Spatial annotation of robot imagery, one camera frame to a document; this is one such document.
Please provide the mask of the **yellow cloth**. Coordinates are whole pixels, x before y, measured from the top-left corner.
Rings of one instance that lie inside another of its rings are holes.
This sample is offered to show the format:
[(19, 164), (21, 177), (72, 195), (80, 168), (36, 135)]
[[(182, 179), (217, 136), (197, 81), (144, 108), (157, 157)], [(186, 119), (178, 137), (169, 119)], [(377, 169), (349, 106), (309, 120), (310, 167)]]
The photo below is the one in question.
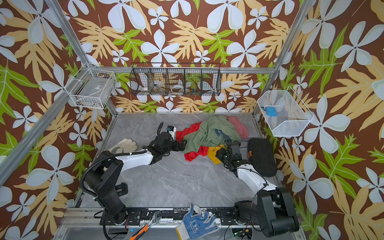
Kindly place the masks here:
[(221, 161), (216, 157), (216, 153), (220, 150), (220, 149), (227, 149), (227, 147), (225, 145), (220, 145), (220, 146), (217, 146), (217, 147), (208, 147), (208, 151), (207, 151), (207, 156), (210, 158), (210, 160), (215, 164), (215, 165), (218, 165), (221, 163)]

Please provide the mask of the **olive green cloth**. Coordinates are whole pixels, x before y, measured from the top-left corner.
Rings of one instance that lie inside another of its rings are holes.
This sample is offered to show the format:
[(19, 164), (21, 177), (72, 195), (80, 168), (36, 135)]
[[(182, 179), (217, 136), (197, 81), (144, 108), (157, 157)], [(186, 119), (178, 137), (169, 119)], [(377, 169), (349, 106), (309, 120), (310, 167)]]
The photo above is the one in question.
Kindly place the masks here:
[(201, 138), (205, 147), (217, 147), (242, 139), (225, 116), (214, 116), (203, 121), (196, 138)]

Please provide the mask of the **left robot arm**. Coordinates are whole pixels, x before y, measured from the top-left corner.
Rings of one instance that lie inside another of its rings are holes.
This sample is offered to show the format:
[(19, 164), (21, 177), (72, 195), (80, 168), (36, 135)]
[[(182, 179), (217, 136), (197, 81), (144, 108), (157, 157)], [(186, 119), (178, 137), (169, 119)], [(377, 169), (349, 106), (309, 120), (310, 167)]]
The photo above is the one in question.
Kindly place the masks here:
[(128, 187), (126, 184), (117, 185), (121, 172), (155, 164), (171, 152), (185, 150), (187, 141), (176, 139), (176, 128), (168, 126), (165, 132), (161, 132), (162, 127), (163, 123), (159, 125), (155, 139), (142, 150), (114, 154), (104, 151), (84, 172), (80, 188), (99, 203), (106, 221), (116, 225), (128, 221), (127, 207), (120, 199), (128, 192)]

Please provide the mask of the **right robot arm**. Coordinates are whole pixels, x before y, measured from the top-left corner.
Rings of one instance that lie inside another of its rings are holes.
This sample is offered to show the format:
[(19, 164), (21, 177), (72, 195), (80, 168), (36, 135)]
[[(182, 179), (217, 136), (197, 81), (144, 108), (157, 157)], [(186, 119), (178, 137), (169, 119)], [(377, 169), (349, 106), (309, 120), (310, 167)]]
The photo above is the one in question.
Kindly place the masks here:
[(247, 156), (242, 157), (241, 142), (228, 143), (215, 156), (224, 167), (242, 180), (254, 192), (249, 201), (234, 205), (234, 220), (250, 224), (266, 237), (297, 232), (300, 229), (292, 195), (285, 187), (268, 181), (277, 174), (273, 147), (269, 140), (247, 140)]

